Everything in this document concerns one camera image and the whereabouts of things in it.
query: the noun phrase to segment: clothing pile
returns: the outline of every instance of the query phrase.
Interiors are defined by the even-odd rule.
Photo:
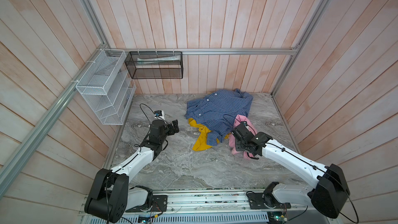
[[[239,89],[220,89],[202,99],[189,101],[185,117],[192,127],[198,127],[201,132],[193,150],[209,149],[227,138],[236,116],[249,115],[252,101],[253,96]]]

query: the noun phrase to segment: black mounting plate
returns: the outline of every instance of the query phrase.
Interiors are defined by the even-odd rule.
[[[152,204],[154,205],[153,212],[157,212],[158,211],[157,207],[160,209],[161,212],[166,212],[166,210],[167,210],[167,196],[166,195],[154,195],[153,198],[152,198]],[[126,212],[127,213],[132,213],[132,212],[142,212],[142,211],[138,207],[134,207],[134,208],[126,210]]]
[[[250,209],[269,209],[269,207],[264,204],[263,193],[248,193],[248,195],[251,199],[251,201],[249,199]],[[275,209],[284,208],[285,205],[286,208],[292,207],[290,203],[279,203],[277,201],[274,201],[274,204],[276,206]]]

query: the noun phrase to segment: yellow cloth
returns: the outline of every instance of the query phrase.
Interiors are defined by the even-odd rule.
[[[197,124],[196,123],[196,121],[193,119],[193,118],[189,118],[188,119],[188,123],[190,124],[190,126],[192,126],[192,127],[197,127],[197,128],[199,128],[198,129],[198,131],[200,132],[200,135],[199,135],[199,137],[198,137],[198,139],[197,139],[197,141],[196,141],[196,143],[194,144],[194,146],[192,147],[192,150],[194,150],[194,151],[204,151],[204,150],[207,150],[207,149],[209,149],[209,148],[211,148],[212,146],[210,146],[210,145],[208,145],[207,143],[206,143],[206,141],[207,141],[207,134],[209,133],[209,132],[211,132],[205,125],[203,125],[203,124]]]

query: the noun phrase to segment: garment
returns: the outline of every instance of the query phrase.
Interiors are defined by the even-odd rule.
[[[203,124],[211,130],[207,135],[207,144],[216,146],[216,139],[222,142],[223,137],[233,128],[235,116],[247,116],[250,111],[253,96],[247,92],[220,89],[187,103],[187,119],[193,118],[198,124]]]
[[[206,143],[207,134],[211,131],[205,125],[197,124],[193,118],[188,119],[188,123],[192,127],[197,127],[198,131],[200,132],[200,135],[199,135],[198,139],[196,140],[196,143],[193,145],[192,150],[198,152],[198,151],[204,151],[204,150],[211,148],[212,146],[210,146]]]
[[[250,120],[249,120],[246,116],[243,116],[243,115],[237,115],[237,116],[236,116],[236,119],[235,119],[235,122],[234,122],[234,127],[236,127],[237,125],[239,125],[241,121],[246,121],[246,122],[248,123],[248,125],[249,125],[251,128],[253,128],[253,129],[251,129],[250,127],[248,127],[248,130],[249,130],[251,133],[253,133],[254,135],[256,135],[256,134],[258,133],[257,130],[256,130],[256,128],[255,128],[255,127],[252,125],[252,123],[250,122]],[[237,152],[236,149],[235,149],[235,137],[234,137],[233,135],[230,135],[230,136],[229,136],[229,146],[230,146],[230,147],[233,147],[233,149],[232,149],[232,151],[231,151],[232,155],[235,155],[235,154],[238,154],[238,153],[239,153],[239,152]],[[244,153],[243,153],[243,158],[244,158],[244,159],[250,159],[250,158],[248,157],[247,154],[248,154],[247,152],[244,152]]]

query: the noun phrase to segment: pink cloth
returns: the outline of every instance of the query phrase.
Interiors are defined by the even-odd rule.
[[[238,115],[236,116],[236,119],[235,119],[235,122],[234,122],[234,127],[236,127],[237,125],[239,125],[241,121],[246,121],[246,122],[248,123],[248,125],[249,125],[250,127],[253,128],[253,130],[252,130],[252,129],[249,127],[249,131],[250,131],[251,133],[253,133],[254,135],[257,134],[256,128],[254,128],[254,126],[251,124],[250,120],[249,120],[246,116],[243,116],[243,115],[239,115],[239,114],[238,114]],[[239,153],[239,152],[237,152],[236,149],[235,149],[235,137],[234,137],[232,134],[229,135],[229,146],[230,146],[230,147],[233,147],[232,152],[231,152],[232,155],[235,155],[235,154]],[[247,152],[244,152],[244,153],[243,153],[243,158],[244,158],[244,159],[250,159],[250,158],[247,156]]]

